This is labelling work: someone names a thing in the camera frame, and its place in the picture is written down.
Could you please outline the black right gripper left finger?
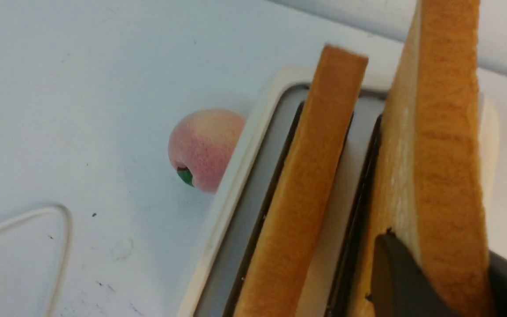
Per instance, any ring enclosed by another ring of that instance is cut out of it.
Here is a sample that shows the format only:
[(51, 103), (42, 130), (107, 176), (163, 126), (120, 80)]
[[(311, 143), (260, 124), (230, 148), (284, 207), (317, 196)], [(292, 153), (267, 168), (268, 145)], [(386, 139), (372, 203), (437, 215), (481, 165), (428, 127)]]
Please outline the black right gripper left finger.
[(377, 317), (457, 317), (396, 235), (376, 237), (371, 299)]

